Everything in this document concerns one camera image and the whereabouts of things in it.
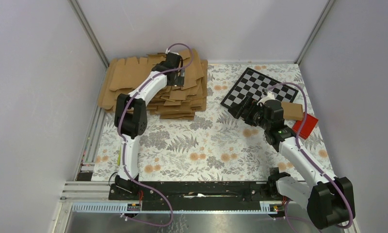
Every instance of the metal floor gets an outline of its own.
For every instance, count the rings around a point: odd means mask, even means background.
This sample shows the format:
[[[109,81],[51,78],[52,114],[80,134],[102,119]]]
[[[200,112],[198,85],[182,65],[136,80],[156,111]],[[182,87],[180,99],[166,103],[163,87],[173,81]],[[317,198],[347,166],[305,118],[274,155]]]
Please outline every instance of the metal floor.
[[[305,211],[291,204],[290,216],[308,219]],[[139,214],[135,218],[156,223],[169,221],[167,214]],[[291,220],[299,233],[318,232],[301,221]],[[124,218],[120,214],[72,212],[66,233],[292,233],[285,220],[271,220],[268,215],[253,214],[175,214],[168,227],[152,227]],[[323,233],[342,233],[337,227],[322,230]]]

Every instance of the cable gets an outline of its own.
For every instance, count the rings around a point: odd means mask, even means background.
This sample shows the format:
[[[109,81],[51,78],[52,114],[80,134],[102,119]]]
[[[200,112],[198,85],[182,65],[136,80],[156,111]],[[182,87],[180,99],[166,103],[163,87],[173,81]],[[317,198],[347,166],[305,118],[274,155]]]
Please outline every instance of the cable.
[[[285,202],[287,201],[286,197],[283,196],[283,201],[281,202],[281,205],[280,206],[283,206],[285,204]]]
[[[111,178],[113,177],[114,174],[117,174],[118,172],[114,172],[113,174],[111,174],[110,178],[108,179],[108,186],[110,186],[110,180]]]
[[[304,157],[315,167],[315,169],[317,169],[321,173],[321,175],[323,175],[333,185],[333,187],[336,189],[338,194],[341,196],[342,201],[344,202],[345,207],[348,210],[349,220],[348,220],[348,224],[345,226],[341,226],[341,225],[336,225],[336,226],[339,228],[348,229],[353,224],[354,219],[353,219],[353,211],[351,210],[351,207],[350,207],[350,204],[348,203],[347,198],[344,196],[344,194],[342,193],[340,188],[338,188],[337,184],[331,179],[331,177],[329,177],[327,174],[325,174],[325,172],[308,156],[308,154],[303,149],[301,149],[300,140],[299,140],[300,132],[303,129],[303,126],[307,120],[307,97],[304,93],[304,90],[299,85],[297,85],[295,83],[290,83],[290,82],[276,84],[274,86],[269,87],[268,90],[274,89],[277,86],[285,85],[285,84],[293,85],[293,86],[297,87],[301,91],[301,94],[303,94],[303,98],[304,98],[304,109],[305,109],[304,118],[303,118],[303,121],[301,122],[300,128],[297,130],[297,134],[295,137],[295,143],[297,144],[298,149],[301,151],[301,153],[304,155]]]
[[[141,208],[141,201],[143,200],[143,197],[144,197],[144,192],[142,191],[142,190],[140,190],[140,192],[138,192],[139,193],[139,200],[138,200],[138,203],[140,204],[140,208]]]
[[[121,126],[123,125],[123,121],[124,121],[124,117],[126,115],[126,112],[131,104],[131,102],[134,100],[134,98],[144,89],[145,86],[147,86],[152,80],[154,80],[154,78],[162,75],[162,74],[165,74],[165,73],[168,73],[168,72],[173,72],[173,71],[179,71],[179,70],[182,70],[182,69],[185,69],[187,68],[189,65],[191,65],[191,63],[193,62],[193,51],[191,50],[191,48],[183,43],[175,43],[175,44],[172,44],[170,47],[167,48],[167,50],[165,51],[165,53],[167,54],[170,49],[176,45],[182,45],[182,46],[185,46],[188,51],[190,52],[190,62],[188,64],[186,64],[185,66],[183,67],[178,67],[178,68],[174,68],[174,69],[169,69],[169,70],[165,70],[165,71],[162,71],[160,73],[157,73],[155,74],[153,77],[151,77],[150,79],[146,80],[142,85],[141,87],[137,90],[136,93],[134,93],[134,95],[130,98],[130,100],[127,102],[126,104],[126,107],[124,108],[124,111],[123,111],[123,114],[121,115],[121,118],[120,118],[120,121],[118,122],[118,135],[120,135],[121,138],[123,138],[124,140],[124,144],[123,144],[123,155],[122,155],[122,158],[123,158],[123,166],[124,166],[124,171],[126,173],[126,175],[128,176],[128,178],[136,183],[137,185],[139,186],[142,186],[142,187],[145,187],[145,188],[148,188],[148,189],[151,189],[153,191],[155,191],[156,193],[158,193],[164,200],[165,202],[167,203],[168,207],[170,208],[170,214],[171,214],[171,217],[170,217],[170,221],[166,224],[157,224],[157,223],[151,223],[151,222],[147,222],[147,221],[142,221],[142,220],[138,220],[138,219],[133,219],[133,218],[130,218],[130,220],[132,221],[136,221],[136,222],[141,222],[141,223],[145,223],[145,224],[148,224],[148,225],[151,225],[151,226],[155,226],[155,227],[166,227],[166,226],[169,226],[172,222],[173,222],[173,219],[174,219],[174,214],[173,214],[173,208],[171,207],[171,203],[170,201],[165,197],[165,195],[163,193],[161,193],[160,191],[158,191],[157,189],[155,189],[154,187],[151,187],[151,186],[148,186],[146,184],[143,184],[143,183],[140,183],[138,181],[136,181],[135,179],[133,179],[129,172],[127,171],[127,168],[126,168],[126,164],[125,164],[125,154],[126,154],[126,145],[127,145],[127,139],[126,137],[124,137],[122,134],[121,134]]]
[[[290,223],[290,220],[291,219],[294,219],[294,220],[299,220],[299,221],[303,221],[305,223],[309,223],[311,225],[314,226],[314,224],[311,222],[311,221],[308,221],[306,219],[303,219],[303,218],[299,218],[299,217],[289,217],[288,216],[288,204],[289,204],[290,200],[288,200],[287,202],[285,202],[285,209],[284,209],[284,214],[285,214],[285,220],[287,221],[288,225],[291,227],[291,229],[295,232],[295,233],[298,233],[297,230],[291,225]]]

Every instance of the floral pattern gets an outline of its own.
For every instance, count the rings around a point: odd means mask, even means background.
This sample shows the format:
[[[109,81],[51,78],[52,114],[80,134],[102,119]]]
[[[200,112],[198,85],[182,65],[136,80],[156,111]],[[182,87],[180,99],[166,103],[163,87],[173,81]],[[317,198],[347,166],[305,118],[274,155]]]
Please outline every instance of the floral pattern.
[[[262,129],[234,119],[220,104],[247,67],[281,82],[297,83],[305,90],[298,65],[210,65],[206,111],[197,112],[193,121],[148,115],[138,157],[141,181],[264,181],[271,167],[303,179],[265,142]],[[303,103],[301,93],[294,102]],[[307,112],[314,115],[309,98]],[[303,144],[324,167],[332,169],[318,126]],[[113,114],[107,114],[92,181],[107,181],[119,169],[119,148]]]

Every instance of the white wall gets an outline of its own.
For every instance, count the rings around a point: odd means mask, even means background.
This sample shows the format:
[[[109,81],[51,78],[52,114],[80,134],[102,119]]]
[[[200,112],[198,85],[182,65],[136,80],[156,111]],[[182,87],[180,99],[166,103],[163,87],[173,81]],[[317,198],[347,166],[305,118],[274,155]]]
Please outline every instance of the white wall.
[[[68,1],[0,0],[0,232],[47,232],[104,70]]]
[[[294,61],[327,0],[79,0],[109,59],[186,43],[210,61]]]
[[[361,233],[388,232],[388,0],[337,1],[301,72]]]

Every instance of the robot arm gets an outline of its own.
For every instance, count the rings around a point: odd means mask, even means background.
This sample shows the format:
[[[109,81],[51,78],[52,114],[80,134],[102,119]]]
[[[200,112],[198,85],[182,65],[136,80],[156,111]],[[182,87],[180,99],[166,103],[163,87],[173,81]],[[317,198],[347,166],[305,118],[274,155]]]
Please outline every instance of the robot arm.
[[[119,121],[121,115],[124,112],[124,108],[129,101],[129,109],[133,108],[133,113],[126,113],[122,122],[121,134],[125,138],[121,138],[120,149],[120,169],[115,178],[115,183],[119,184],[118,187],[133,193],[134,189],[130,185],[129,177],[123,170],[122,165],[126,165],[126,168],[133,179],[138,180],[138,167],[137,167],[137,155],[140,148],[141,135],[147,128],[147,104],[153,99],[153,97],[166,86],[183,86],[184,77],[178,75],[178,72],[168,72],[167,74],[159,74],[162,71],[178,68],[182,66],[182,57],[177,53],[169,52],[166,55],[165,61],[157,64],[151,71],[147,79],[138,86],[134,91],[128,95],[121,94],[117,97],[117,104],[115,110],[114,124],[119,127]]]
[[[265,131],[268,144],[286,157],[303,176],[306,184],[300,183],[288,173],[273,174],[268,178],[269,193],[272,197],[286,196],[306,209],[311,221],[318,229],[348,221],[348,210],[336,189],[324,175],[328,175],[339,187],[355,217],[354,194],[351,182],[338,178],[325,169],[302,145],[296,144],[296,134],[284,125],[281,102],[274,100],[271,92],[260,101],[246,97],[239,105],[229,109],[235,118],[242,118],[246,124],[260,126]]]

